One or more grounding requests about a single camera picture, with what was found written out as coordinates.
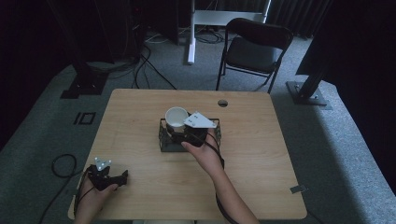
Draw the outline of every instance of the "metal stand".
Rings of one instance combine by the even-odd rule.
[[[189,48],[189,64],[194,64],[195,60],[195,25],[221,25],[225,26],[234,18],[245,18],[252,21],[265,22],[271,0],[265,2],[262,13],[259,12],[236,12],[236,11],[212,11],[195,10],[195,0],[191,0],[191,37]]]
[[[304,85],[303,82],[288,81],[286,86],[288,87],[289,93],[296,105],[319,105],[322,109],[331,110],[329,102],[326,101],[320,90],[316,89],[310,97],[301,96],[301,87]]]
[[[108,74],[95,74],[84,60],[78,43],[62,12],[60,0],[47,0],[49,7],[64,35],[64,49],[77,75],[70,89],[64,91],[62,99],[77,99],[81,94],[102,94]]]

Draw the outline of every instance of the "cup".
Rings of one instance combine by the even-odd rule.
[[[182,107],[175,106],[165,113],[166,126],[173,129],[175,133],[184,132],[184,119],[189,117],[189,113]]]

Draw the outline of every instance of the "cable on floor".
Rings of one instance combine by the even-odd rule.
[[[72,169],[72,171],[70,172],[70,174],[68,174],[68,175],[60,175],[60,174],[58,174],[58,172],[56,171],[55,165],[56,165],[56,162],[57,162],[59,159],[62,159],[62,158],[65,158],[65,157],[69,157],[69,158],[72,158],[72,159],[73,159],[73,169]],[[55,200],[59,197],[59,195],[62,193],[62,191],[63,191],[64,188],[67,186],[67,184],[70,182],[70,180],[71,180],[74,176],[81,174],[82,170],[76,172],[76,168],[77,168],[77,159],[76,159],[76,157],[73,156],[72,154],[63,154],[63,155],[60,155],[60,156],[56,157],[56,158],[52,161],[52,165],[51,165],[52,173],[53,173],[54,175],[60,177],[60,178],[65,178],[66,181],[64,182],[64,184],[62,185],[62,187],[59,189],[58,193],[52,198],[52,200],[51,200],[51,201],[49,202],[49,204],[47,205],[46,209],[44,210],[43,214],[41,215],[40,220],[38,221],[38,224],[41,224],[41,223],[43,222],[44,217],[46,216],[48,210],[50,209],[50,207],[52,206],[52,204],[55,202]]]
[[[149,48],[149,47],[147,47],[146,45],[144,45],[144,47],[148,50],[148,56],[147,57],[145,57],[143,54],[140,54],[140,57],[142,57],[143,59],[144,59],[144,61],[139,65],[139,67],[137,68],[137,70],[135,71],[135,73],[134,73],[134,82],[132,83],[132,87],[131,88],[133,88],[134,87],[134,84],[136,85],[136,87],[138,88],[138,89],[140,89],[140,87],[139,87],[139,85],[138,85],[138,83],[137,83],[137,76],[138,76],[138,73],[139,73],[139,71],[140,71],[140,69],[146,64],[146,63],[148,63],[149,64],[149,66],[164,80],[164,81],[166,81],[174,90],[177,90],[177,88],[172,84],[172,82],[170,82],[160,71],[158,71],[158,69],[149,61],[149,57],[151,56],[151,49]]]

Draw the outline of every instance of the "black cable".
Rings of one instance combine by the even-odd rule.
[[[318,218],[317,216],[315,216],[311,211],[309,211],[308,209],[306,209],[306,211],[308,212],[309,215],[311,215],[311,217],[313,217],[314,219],[316,219],[318,223],[324,224],[324,222],[323,222],[320,218]]]
[[[56,162],[63,158],[63,157],[71,157],[73,159],[73,170],[69,175],[60,175],[56,172],[55,170],[55,164]],[[82,171],[76,172],[76,168],[77,168],[77,159],[75,156],[71,155],[71,154],[63,154],[61,156],[56,157],[53,161],[52,161],[52,165],[51,165],[51,170],[52,172],[60,177],[60,178],[67,178],[67,180],[64,182],[64,185],[61,187],[61,189],[58,191],[58,193],[52,198],[52,200],[49,202],[49,204],[47,205],[46,209],[44,210],[43,214],[41,215],[41,218],[39,220],[39,224],[43,222],[45,215],[47,214],[48,210],[50,209],[50,207],[52,206],[53,202],[55,202],[55,200],[58,198],[58,196],[61,194],[61,192],[64,190],[64,188],[67,186],[67,184],[70,182],[71,178],[74,177],[75,175],[80,174]]]
[[[148,58],[150,56],[151,56],[151,50],[148,51]],[[136,84],[136,87],[140,89],[139,84],[137,83],[137,75],[139,74],[139,71],[143,67],[143,65],[147,62],[147,59],[143,56],[143,54],[140,54],[140,57],[143,57],[144,61],[139,65],[139,67],[134,72],[134,82],[132,83],[131,89],[134,88],[134,84]]]
[[[144,45],[144,47],[148,50],[148,56],[145,57],[143,54],[140,54],[140,57],[142,57],[144,59],[144,61],[142,62],[142,64],[140,64],[140,66],[137,68],[136,72],[134,73],[134,82],[132,83],[132,88],[134,87],[134,84],[136,84],[136,87],[138,89],[140,89],[138,83],[137,83],[137,75],[140,71],[140,69],[143,67],[143,65],[145,63],[148,63],[150,65],[150,67],[152,69],[154,69],[154,71],[163,79],[165,80],[174,90],[177,90],[177,88],[163,75],[161,74],[160,71],[158,71],[158,69],[149,61],[149,57],[151,56],[151,49],[149,47],[147,47],[146,45]]]

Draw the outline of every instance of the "dark background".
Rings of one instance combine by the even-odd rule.
[[[170,35],[175,35],[177,24],[189,25],[190,1],[163,3],[161,6],[169,9],[163,13],[169,17],[159,14],[155,7],[149,9],[145,3],[155,6],[150,1],[132,1],[128,7],[122,0],[111,1],[113,5],[105,0],[64,1],[64,15],[75,32],[83,58],[111,62],[138,57],[141,31],[136,25],[140,22],[168,18],[169,22],[164,24],[173,24],[165,29]],[[393,191],[395,8],[395,3],[389,0],[334,0],[298,72],[314,76],[324,71],[324,79],[337,87]],[[51,79],[71,61],[64,51],[67,44],[63,33],[46,1],[3,0],[0,10],[0,148],[3,148]],[[99,12],[106,22],[98,21]],[[128,37],[125,25],[133,31]],[[120,43],[126,40],[129,44],[125,51],[125,45]],[[326,62],[330,66],[323,69]]]

